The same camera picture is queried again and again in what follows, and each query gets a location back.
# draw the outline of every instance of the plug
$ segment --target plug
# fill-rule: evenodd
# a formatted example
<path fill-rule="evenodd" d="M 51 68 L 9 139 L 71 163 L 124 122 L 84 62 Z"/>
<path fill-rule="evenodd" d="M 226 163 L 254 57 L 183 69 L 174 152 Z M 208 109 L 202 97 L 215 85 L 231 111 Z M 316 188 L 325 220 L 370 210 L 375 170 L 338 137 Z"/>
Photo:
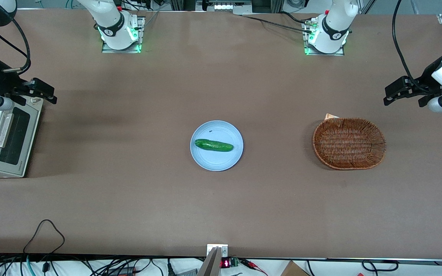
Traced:
<path fill-rule="evenodd" d="M 170 264 L 170 259 L 168 259 L 168 276 L 176 276 L 175 271 L 173 271 L 172 264 Z"/>
<path fill-rule="evenodd" d="M 45 262 L 45 264 L 42 265 L 42 272 L 46 273 L 47 271 L 49 271 L 49 263 Z"/>

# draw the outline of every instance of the oven door handle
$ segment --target oven door handle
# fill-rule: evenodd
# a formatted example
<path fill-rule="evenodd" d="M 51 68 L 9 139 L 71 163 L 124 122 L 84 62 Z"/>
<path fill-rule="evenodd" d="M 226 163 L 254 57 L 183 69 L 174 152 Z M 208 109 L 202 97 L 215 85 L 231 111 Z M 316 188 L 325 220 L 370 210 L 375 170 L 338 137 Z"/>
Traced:
<path fill-rule="evenodd" d="M 0 131 L 0 148 L 4 148 L 6 146 L 9 131 L 11 129 L 11 124 L 13 123 L 13 113 L 9 113 L 6 115 L 5 119 L 2 122 L 2 127 Z"/>

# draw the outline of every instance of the oven door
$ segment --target oven door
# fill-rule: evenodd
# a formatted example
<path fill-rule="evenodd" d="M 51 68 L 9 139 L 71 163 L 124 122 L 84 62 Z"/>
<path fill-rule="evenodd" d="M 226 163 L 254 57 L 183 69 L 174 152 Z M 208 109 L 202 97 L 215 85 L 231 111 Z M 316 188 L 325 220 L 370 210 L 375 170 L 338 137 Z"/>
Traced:
<path fill-rule="evenodd" d="M 0 123 L 0 171 L 23 177 L 39 111 L 15 105 Z"/>

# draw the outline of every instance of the digital display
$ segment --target digital display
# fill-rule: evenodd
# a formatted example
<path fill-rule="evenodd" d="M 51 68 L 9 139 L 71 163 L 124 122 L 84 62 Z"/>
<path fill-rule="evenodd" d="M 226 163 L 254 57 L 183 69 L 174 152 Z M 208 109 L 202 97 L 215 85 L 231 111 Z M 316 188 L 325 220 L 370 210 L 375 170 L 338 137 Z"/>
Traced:
<path fill-rule="evenodd" d="M 223 258 L 221 259 L 220 268 L 230 268 L 231 267 L 231 258 Z"/>

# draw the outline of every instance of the mounting plate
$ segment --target mounting plate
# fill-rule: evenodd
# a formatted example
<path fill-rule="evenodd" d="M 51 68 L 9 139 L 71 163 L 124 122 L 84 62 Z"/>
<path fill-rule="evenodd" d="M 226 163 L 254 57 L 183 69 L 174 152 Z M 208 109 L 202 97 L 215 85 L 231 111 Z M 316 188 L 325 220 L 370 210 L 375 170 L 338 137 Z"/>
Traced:
<path fill-rule="evenodd" d="M 304 30 L 312 30 L 312 28 L 309 28 L 308 25 L 305 23 L 301 23 L 301 28 Z M 320 51 L 318 51 L 312 44 L 308 43 L 309 37 L 312 35 L 311 33 L 303 33 L 303 45 L 305 46 L 305 55 L 307 56 L 343 56 L 344 55 L 344 47 L 340 47 L 340 49 L 332 54 L 325 54 Z"/>
<path fill-rule="evenodd" d="M 133 23 L 132 29 L 130 30 L 131 35 L 137 36 L 137 40 L 130 44 L 126 49 L 112 49 L 110 48 L 105 41 L 102 45 L 102 53 L 114 53 L 114 54 L 138 54 L 142 49 L 142 37 L 144 36 L 144 23 L 146 18 L 144 16 L 137 16 L 137 23 Z"/>
<path fill-rule="evenodd" d="M 222 257 L 223 258 L 228 257 L 228 245 L 220 245 L 220 244 L 217 244 L 217 243 L 209 243 L 207 245 L 206 256 L 209 255 L 209 253 L 211 252 L 211 249 L 213 249 L 215 247 L 220 247 L 223 250 L 222 251 L 222 253 L 223 253 Z"/>

